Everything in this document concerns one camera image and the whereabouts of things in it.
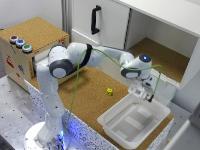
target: cable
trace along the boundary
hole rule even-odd
[[[102,54],[104,54],[106,57],[108,57],[111,61],[113,61],[115,64],[117,64],[118,66],[124,68],[124,69],[127,69],[127,70],[134,70],[134,71],[142,71],[142,70],[147,70],[147,69],[151,69],[151,68],[156,68],[156,67],[160,67],[160,74],[159,74],[159,77],[158,77],[158,80],[157,80],[157,83],[156,83],[156,87],[154,89],[154,92],[153,92],[153,95],[151,96],[151,100],[153,99],[153,96],[155,95],[156,93],[156,89],[157,89],[157,86],[158,86],[158,83],[159,83],[159,80],[160,80],[160,76],[161,76],[161,73],[162,73],[162,66],[161,65],[154,65],[154,66],[151,66],[151,67],[147,67],[147,68],[143,68],[143,69],[129,69],[129,68],[126,68],[126,67],[123,67],[122,65],[120,65],[119,63],[117,63],[116,61],[114,61],[114,59],[112,59],[108,54],[102,52],[101,50],[98,50],[98,49],[93,49],[95,51],[98,51]],[[71,104],[71,108],[70,108],[70,113],[69,113],[69,117],[68,117],[68,120],[67,120],[67,123],[65,125],[65,130],[64,130],[64,134],[67,130],[67,127],[68,127],[68,124],[69,124],[69,120],[70,120],[70,117],[71,117],[71,114],[72,114],[72,108],[73,108],[73,105],[74,105],[74,100],[75,100],[75,97],[76,97],[76,91],[77,91],[77,87],[78,87],[78,78],[79,78],[79,67],[80,67],[80,62],[81,62],[81,59],[82,59],[82,56],[83,54],[87,51],[84,50],[82,53],[81,53],[81,56],[79,58],[79,62],[78,62],[78,67],[77,67],[77,75],[76,75],[76,86],[75,86],[75,91],[74,91],[74,96],[73,96],[73,99],[72,99],[72,104]]]

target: brown box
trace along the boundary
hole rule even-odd
[[[33,52],[25,54],[22,49],[11,45],[12,35],[25,40],[26,44],[32,46]],[[68,45],[69,35],[39,17],[0,31],[0,50],[7,75],[28,91],[24,79],[29,81],[36,76],[33,69],[34,57],[57,43]]]

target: small yellow toy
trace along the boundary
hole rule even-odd
[[[108,88],[107,89],[107,95],[113,95],[113,89]]]

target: black handle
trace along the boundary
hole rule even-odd
[[[101,7],[96,5],[96,8],[92,10],[92,23],[91,23],[91,31],[92,35],[98,33],[100,30],[96,28],[96,12],[101,10]]]

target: drawer front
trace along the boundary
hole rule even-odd
[[[92,10],[96,5],[96,28],[92,35]],[[104,46],[124,48],[130,9],[112,0],[74,0],[72,28]]]

